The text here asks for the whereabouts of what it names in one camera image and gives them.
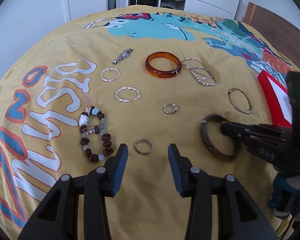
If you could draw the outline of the right gloved hand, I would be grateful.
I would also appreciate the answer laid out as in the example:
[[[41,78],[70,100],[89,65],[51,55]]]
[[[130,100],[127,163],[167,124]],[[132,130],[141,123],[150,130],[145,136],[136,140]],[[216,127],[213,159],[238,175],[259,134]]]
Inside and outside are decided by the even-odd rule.
[[[273,181],[273,193],[268,205],[275,217],[286,219],[292,215],[296,222],[300,222],[300,175],[289,177],[279,172]]]

